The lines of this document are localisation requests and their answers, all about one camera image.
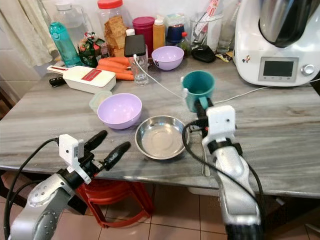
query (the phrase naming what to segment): lavender plastic bowl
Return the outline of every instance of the lavender plastic bowl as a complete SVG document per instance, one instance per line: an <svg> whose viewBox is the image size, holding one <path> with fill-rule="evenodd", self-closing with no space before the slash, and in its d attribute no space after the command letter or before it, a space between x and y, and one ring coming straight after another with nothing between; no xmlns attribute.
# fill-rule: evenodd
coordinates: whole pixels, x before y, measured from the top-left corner
<svg viewBox="0 0 320 240"><path fill-rule="evenodd" d="M119 93L105 99L98 107L99 119L112 129L126 129L134 125L142 109L141 100L131 93Z"/></svg>
<svg viewBox="0 0 320 240"><path fill-rule="evenodd" d="M172 70L180 65L184 51L177 46L162 46L151 54L154 64L162 70Z"/></svg>

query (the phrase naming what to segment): digital display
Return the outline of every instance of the digital display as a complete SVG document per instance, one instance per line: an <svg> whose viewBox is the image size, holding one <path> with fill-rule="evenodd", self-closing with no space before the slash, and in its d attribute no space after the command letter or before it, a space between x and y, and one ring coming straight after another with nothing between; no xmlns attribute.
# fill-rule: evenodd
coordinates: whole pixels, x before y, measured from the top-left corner
<svg viewBox="0 0 320 240"><path fill-rule="evenodd" d="M293 61L265 61L263 75L291 77L293 66Z"/></svg>

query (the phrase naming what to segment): stainless steel plate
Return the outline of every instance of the stainless steel plate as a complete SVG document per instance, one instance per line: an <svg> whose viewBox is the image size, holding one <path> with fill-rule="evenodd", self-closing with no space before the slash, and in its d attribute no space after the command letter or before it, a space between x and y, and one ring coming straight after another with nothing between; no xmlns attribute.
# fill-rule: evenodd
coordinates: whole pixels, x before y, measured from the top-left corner
<svg viewBox="0 0 320 240"><path fill-rule="evenodd" d="M183 128L184 124L173 116L153 116L141 123L136 130L135 144L147 157L171 159L185 149L181 136Z"/></svg>

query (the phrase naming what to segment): curtain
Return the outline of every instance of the curtain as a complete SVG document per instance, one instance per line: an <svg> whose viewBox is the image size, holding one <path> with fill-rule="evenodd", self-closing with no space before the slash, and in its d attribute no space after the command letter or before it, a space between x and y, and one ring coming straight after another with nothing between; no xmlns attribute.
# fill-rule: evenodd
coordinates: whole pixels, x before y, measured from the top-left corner
<svg viewBox="0 0 320 240"><path fill-rule="evenodd" d="M29 67L50 62L56 50L43 12L38 0L0 0L0 27Z"/></svg>

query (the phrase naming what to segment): carrot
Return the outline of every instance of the carrot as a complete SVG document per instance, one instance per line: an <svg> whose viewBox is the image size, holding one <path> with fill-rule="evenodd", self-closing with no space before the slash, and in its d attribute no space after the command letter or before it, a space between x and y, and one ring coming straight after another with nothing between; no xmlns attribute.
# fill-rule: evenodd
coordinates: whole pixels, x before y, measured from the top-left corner
<svg viewBox="0 0 320 240"><path fill-rule="evenodd" d="M127 67L130 67L129 59L125 56L115 56L107 58L110 61L117 62L119 64L123 64Z"/></svg>
<svg viewBox="0 0 320 240"><path fill-rule="evenodd" d="M98 65L104 65L104 66L119 68L119 69L123 69L123 70L127 69L126 65L123 65L123 64L115 62L115 61L110 61L107 58L101 58L98 62Z"/></svg>
<svg viewBox="0 0 320 240"><path fill-rule="evenodd" d="M133 75L127 74L127 73L120 73L120 72L115 73L115 78L118 80L126 80L126 81L133 81L134 80Z"/></svg>
<svg viewBox="0 0 320 240"><path fill-rule="evenodd" d="M114 73L122 73L122 74L133 74L132 71L123 70L122 68L113 67L113 66L105 66L105 65L98 65L96 69L106 70Z"/></svg>

